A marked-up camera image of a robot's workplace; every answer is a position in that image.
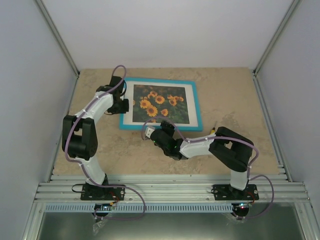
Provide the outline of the teal wooden photo frame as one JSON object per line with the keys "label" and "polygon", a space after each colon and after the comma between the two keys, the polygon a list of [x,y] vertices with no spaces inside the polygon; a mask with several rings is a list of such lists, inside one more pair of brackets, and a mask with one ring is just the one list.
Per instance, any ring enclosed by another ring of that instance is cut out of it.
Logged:
{"label": "teal wooden photo frame", "polygon": [[174,123],[180,131],[201,132],[203,122],[198,100],[196,83],[188,80],[169,80],[157,78],[126,77],[126,92],[124,98],[129,100],[129,112],[121,114],[119,118],[119,128],[122,130],[138,131],[142,129],[144,123],[152,126],[159,126],[163,120],[171,120],[166,116],[151,117],[145,122],[133,122],[133,91],[134,85],[153,85],[185,88],[189,124]]}

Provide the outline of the yellow handled screwdriver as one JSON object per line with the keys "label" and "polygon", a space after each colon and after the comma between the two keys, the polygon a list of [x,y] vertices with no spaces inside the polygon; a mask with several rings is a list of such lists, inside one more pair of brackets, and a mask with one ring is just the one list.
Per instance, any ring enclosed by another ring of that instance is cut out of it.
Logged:
{"label": "yellow handled screwdriver", "polygon": [[216,134],[216,128],[217,128],[218,122],[216,121],[213,125],[213,128],[210,130],[210,135],[215,135]]}

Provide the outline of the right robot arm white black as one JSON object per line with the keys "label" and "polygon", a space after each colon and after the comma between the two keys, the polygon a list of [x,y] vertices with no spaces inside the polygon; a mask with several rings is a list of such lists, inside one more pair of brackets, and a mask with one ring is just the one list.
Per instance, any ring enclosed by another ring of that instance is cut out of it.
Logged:
{"label": "right robot arm white black", "polygon": [[248,167],[255,149],[253,142],[226,128],[198,138],[174,138],[175,126],[163,121],[159,128],[148,126],[145,137],[161,148],[164,155],[176,161],[213,155],[230,169],[229,193],[236,200],[248,193]]}

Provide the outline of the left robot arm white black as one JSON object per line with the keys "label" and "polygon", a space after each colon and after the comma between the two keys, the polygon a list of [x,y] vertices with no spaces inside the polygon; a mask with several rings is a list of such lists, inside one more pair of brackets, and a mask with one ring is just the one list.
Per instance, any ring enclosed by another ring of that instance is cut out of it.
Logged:
{"label": "left robot arm white black", "polygon": [[106,115],[125,114],[129,100],[123,98],[126,82],[120,76],[112,76],[110,83],[97,88],[93,99],[75,115],[66,115],[62,123],[62,150],[67,161],[77,163],[92,185],[92,194],[99,200],[108,197],[108,177],[102,170],[98,157],[96,124]]}

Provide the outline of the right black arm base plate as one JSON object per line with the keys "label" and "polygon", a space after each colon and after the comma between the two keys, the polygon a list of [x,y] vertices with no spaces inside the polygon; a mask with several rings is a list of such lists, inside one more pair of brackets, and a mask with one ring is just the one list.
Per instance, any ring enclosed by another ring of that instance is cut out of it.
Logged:
{"label": "right black arm base plate", "polygon": [[214,184],[211,193],[216,201],[253,201],[260,199],[255,184],[248,184],[244,190],[231,187],[230,184]]}

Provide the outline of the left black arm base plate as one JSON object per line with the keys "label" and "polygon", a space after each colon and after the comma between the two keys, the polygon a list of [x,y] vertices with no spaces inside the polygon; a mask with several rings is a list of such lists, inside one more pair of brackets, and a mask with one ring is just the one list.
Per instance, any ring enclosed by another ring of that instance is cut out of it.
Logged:
{"label": "left black arm base plate", "polygon": [[85,183],[82,187],[80,199],[82,201],[122,201],[125,197],[123,187],[99,187]]}

